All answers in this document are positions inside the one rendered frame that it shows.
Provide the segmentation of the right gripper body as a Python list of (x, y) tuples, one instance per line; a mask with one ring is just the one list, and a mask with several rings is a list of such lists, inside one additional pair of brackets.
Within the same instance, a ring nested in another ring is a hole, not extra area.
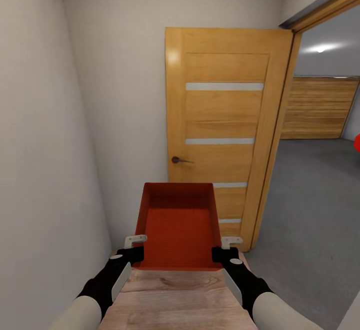
[(224, 250), (222, 249), (222, 247), (214, 247), (211, 249), (211, 253), (212, 253), (212, 261), (214, 263), (222, 263), (224, 256), (228, 254), (237, 257), (239, 255), (239, 251), (237, 247), (230, 247), (229, 250)]

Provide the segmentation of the storage box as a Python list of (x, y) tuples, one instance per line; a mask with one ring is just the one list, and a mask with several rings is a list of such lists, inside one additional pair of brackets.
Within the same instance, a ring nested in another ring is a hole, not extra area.
[(145, 183), (135, 235), (147, 241), (144, 260), (131, 266), (153, 271), (218, 271), (212, 248), (221, 247), (213, 183)]

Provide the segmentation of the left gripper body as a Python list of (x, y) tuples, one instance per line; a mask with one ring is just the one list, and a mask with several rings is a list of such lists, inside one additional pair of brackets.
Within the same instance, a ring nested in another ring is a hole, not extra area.
[(134, 247), (133, 249), (120, 249), (117, 254), (129, 253), (132, 257), (132, 263), (141, 262), (144, 260), (144, 247)]

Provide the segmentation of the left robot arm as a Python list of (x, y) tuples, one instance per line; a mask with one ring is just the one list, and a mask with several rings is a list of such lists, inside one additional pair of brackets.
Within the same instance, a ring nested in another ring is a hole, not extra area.
[(104, 269), (90, 279), (77, 298), (44, 330), (98, 330), (101, 321), (127, 282), (132, 264), (144, 260), (146, 235), (125, 238), (124, 249), (110, 257)]

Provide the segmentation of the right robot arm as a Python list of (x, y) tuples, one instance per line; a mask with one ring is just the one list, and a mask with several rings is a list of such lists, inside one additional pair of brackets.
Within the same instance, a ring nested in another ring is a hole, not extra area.
[(258, 330), (324, 330), (273, 293), (264, 279), (244, 268), (238, 248), (230, 247), (242, 242), (241, 237), (222, 237), (221, 247), (211, 249), (212, 261), (222, 263), (223, 280)]

